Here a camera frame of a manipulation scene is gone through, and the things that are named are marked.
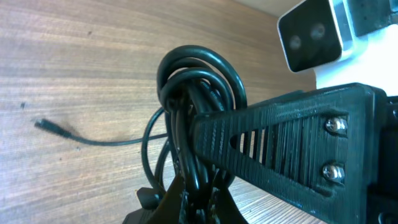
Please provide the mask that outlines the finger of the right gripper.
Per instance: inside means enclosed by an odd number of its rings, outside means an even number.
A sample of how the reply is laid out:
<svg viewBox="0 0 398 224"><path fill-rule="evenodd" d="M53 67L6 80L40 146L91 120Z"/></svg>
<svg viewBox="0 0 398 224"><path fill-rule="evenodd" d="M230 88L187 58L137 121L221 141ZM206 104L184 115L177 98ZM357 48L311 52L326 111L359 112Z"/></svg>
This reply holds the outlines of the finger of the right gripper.
<svg viewBox="0 0 398 224"><path fill-rule="evenodd" d="M248 224L238 210L221 174L216 174L212 183L211 223Z"/></svg>
<svg viewBox="0 0 398 224"><path fill-rule="evenodd" d="M180 174L176 175L160 205L146 224L177 224L180 219L182 195L185 183Z"/></svg>

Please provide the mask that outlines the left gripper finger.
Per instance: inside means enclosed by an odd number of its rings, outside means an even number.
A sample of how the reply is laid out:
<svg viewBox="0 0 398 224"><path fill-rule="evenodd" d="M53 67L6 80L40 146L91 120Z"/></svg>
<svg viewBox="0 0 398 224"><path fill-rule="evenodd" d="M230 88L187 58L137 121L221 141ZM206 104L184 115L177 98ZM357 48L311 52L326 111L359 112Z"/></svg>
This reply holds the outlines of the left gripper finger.
<svg viewBox="0 0 398 224"><path fill-rule="evenodd" d="M351 83L207 114L193 149L325 222L364 223L386 103L382 89Z"/></svg>

